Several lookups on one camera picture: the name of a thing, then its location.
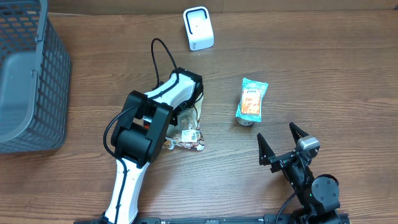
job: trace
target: wood grain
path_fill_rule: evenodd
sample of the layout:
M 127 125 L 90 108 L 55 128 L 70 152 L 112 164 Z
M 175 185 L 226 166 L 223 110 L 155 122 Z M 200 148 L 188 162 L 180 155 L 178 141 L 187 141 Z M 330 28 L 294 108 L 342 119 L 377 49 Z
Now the wood grain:
M 50 12 L 67 14 L 167 14 L 205 6 L 210 12 L 393 9 L 398 0 L 49 0 Z
M 188 49 L 180 15 L 52 17 L 73 60 L 68 135 L 57 151 L 0 156 L 0 223 L 98 218 L 111 200 L 115 161 L 101 144 L 132 90 L 155 85 L 150 42 L 203 75 L 203 152 L 162 151 L 144 179 L 143 216 L 259 216 L 292 193 L 260 167 L 256 134 L 282 154 L 294 121 L 321 140 L 314 175 L 341 182 L 339 212 L 352 223 L 398 222 L 398 14 L 213 14 L 214 47 Z M 155 46 L 161 80 L 172 69 Z M 242 78 L 269 83 L 263 121 L 235 121 Z M 286 212 L 298 207 L 298 201 Z

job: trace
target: snack package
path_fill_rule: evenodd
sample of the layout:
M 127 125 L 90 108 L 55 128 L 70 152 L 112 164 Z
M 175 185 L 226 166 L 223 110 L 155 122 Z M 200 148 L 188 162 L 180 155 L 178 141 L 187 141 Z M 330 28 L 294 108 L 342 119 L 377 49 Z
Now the snack package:
M 166 134 L 166 142 L 163 148 L 173 150 L 175 148 L 203 151 L 205 141 L 200 131 L 200 112 L 203 96 L 195 103 L 193 108 L 186 110 L 177 116 L 177 126 L 169 125 Z
M 241 102 L 235 117 L 246 121 L 261 122 L 262 99 L 267 89 L 268 83 L 243 78 Z

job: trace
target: wooden surface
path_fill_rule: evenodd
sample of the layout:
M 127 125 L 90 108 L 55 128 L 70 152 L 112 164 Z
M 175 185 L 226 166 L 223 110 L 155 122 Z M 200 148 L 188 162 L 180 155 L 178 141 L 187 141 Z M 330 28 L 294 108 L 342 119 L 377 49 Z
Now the wooden surface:
M 155 85 L 150 42 L 203 75 L 203 152 L 164 150 L 145 176 L 144 216 L 260 216 L 292 193 L 258 164 L 256 134 L 276 154 L 294 147 L 289 122 L 321 141 L 315 176 L 340 181 L 352 223 L 398 223 L 398 13 L 213 14 L 215 45 L 190 52 L 181 15 L 54 17 L 73 60 L 67 141 L 55 152 L 0 156 L 0 223 L 98 218 L 111 200 L 108 122 L 132 90 Z M 172 69 L 157 45 L 161 80 Z M 269 83 L 263 122 L 235 121 L 242 78 Z M 295 199 L 286 212 L 298 208 Z
M 49 0 L 49 6 L 68 14 L 182 14 L 195 6 L 210 12 L 393 9 L 398 0 Z

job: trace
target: white label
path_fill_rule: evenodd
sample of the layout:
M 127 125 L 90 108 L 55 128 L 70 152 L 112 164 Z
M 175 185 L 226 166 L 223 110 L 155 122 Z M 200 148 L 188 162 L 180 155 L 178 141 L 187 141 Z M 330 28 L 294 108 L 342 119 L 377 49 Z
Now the white label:
M 197 131 L 196 130 L 183 130 L 181 133 L 182 142 L 197 142 Z

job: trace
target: blue package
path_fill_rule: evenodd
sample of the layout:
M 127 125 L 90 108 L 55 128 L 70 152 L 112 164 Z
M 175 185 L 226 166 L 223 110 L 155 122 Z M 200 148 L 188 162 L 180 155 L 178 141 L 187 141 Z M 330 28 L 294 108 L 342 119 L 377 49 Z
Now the blue package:
M 243 78 L 242 97 L 235 117 L 246 121 L 261 122 L 262 99 L 267 89 L 268 83 Z

